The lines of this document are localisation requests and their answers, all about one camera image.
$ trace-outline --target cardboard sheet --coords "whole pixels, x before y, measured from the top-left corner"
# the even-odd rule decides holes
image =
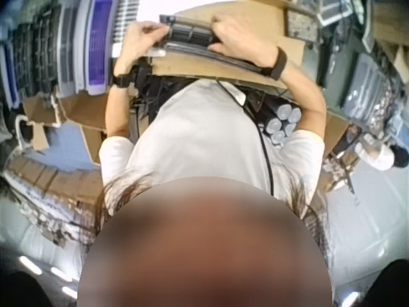
[[[33,139],[31,140],[33,150],[45,150],[49,147],[47,136],[45,135],[44,126],[39,123],[33,125]]]
[[[65,122],[60,106],[45,108],[43,99],[39,95],[26,98],[23,109],[30,122],[49,127],[55,127]]]
[[[99,151],[102,145],[101,131],[81,126],[81,133],[89,158],[94,164],[101,165],[99,156]]]
[[[324,143],[325,151],[324,158],[334,149],[336,144],[345,133],[346,129],[349,127],[350,122],[336,116],[328,115],[327,116],[327,126],[325,127]]]

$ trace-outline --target cardboard box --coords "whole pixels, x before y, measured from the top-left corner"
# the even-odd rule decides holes
[[[92,171],[82,181],[77,199],[83,204],[92,205],[96,202],[103,188],[101,172]]]
[[[83,171],[76,171],[70,174],[68,182],[64,188],[59,192],[62,198],[68,199],[71,203],[77,203],[77,196],[79,189],[84,184],[84,179],[87,173]]]
[[[21,170],[21,178],[31,185],[35,185],[45,169],[45,165],[28,160]]]
[[[106,131],[105,109],[108,94],[89,96],[85,91],[59,100],[63,116],[91,130]]]
[[[21,176],[21,170],[23,169],[23,167],[26,165],[28,159],[26,159],[25,157],[23,157],[22,155],[19,155],[17,157],[14,157],[9,165],[8,165],[8,169],[14,173],[16,176]]]
[[[65,189],[66,185],[70,181],[70,178],[71,173],[58,171],[50,183],[47,194],[60,197],[61,192]]]
[[[89,158],[95,165],[101,165],[99,151],[103,141],[102,132],[95,129],[80,126],[82,139],[84,140]]]
[[[44,107],[43,98],[39,95],[24,100],[23,109],[29,122],[39,123],[48,127],[59,127],[65,118],[58,102],[48,109]]]
[[[44,126],[39,123],[33,125],[33,139],[31,140],[33,150],[45,150],[49,147],[47,136],[45,135]]]
[[[338,144],[339,140],[342,138],[349,126],[350,122],[347,120],[344,120],[336,115],[329,114],[327,116],[327,126],[325,127],[324,135],[324,158],[326,158],[332,149],[334,149],[336,144]]]
[[[36,188],[45,194],[56,175],[57,170],[55,168],[45,168],[36,182]]]

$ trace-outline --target electrical cord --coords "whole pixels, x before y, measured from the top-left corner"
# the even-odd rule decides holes
[[[216,80],[216,82],[219,84],[219,86],[240,106],[240,103],[237,101],[236,97],[234,97],[224,86],[223,84],[220,83],[219,80]],[[245,106],[242,107],[244,113],[251,119],[251,121],[254,123],[254,125],[256,126],[256,130],[258,132],[258,135],[260,137],[260,141],[261,141],[261,147],[263,148],[263,153],[264,153],[264,158],[266,160],[266,164],[267,164],[267,170],[268,170],[268,177],[270,179],[270,194],[271,196],[274,196],[274,181],[273,181],[273,171],[272,171],[272,167],[270,164],[270,159],[268,158],[268,153],[267,153],[267,149],[266,149],[266,144],[264,142],[264,138],[263,135],[261,133],[261,131],[258,129],[257,123],[255,121],[255,119],[253,118],[253,116],[250,114],[250,112],[245,108]]]

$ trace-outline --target ceiling light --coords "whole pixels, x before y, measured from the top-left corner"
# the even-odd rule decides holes
[[[26,256],[21,256],[20,262],[24,264],[24,266],[26,266],[34,274],[36,275],[43,274],[43,271],[37,265],[35,265],[32,261],[30,261],[30,259],[27,258]]]
[[[72,281],[72,278],[70,276],[68,276],[64,272],[61,272],[56,267],[51,268],[51,273],[53,273],[54,275],[57,275],[58,277],[60,277],[61,279],[65,280],[65,281],[67,281],[69,283]]]
[[[357,300],[359,297],[359,292],[352,292],[350,295],[346,297],[343,301],[342,307],[350,307],[352,304]]]
[[[74,291],[68,287],[63,287],[63,292],[70,297],[77,299],[77,291]]]

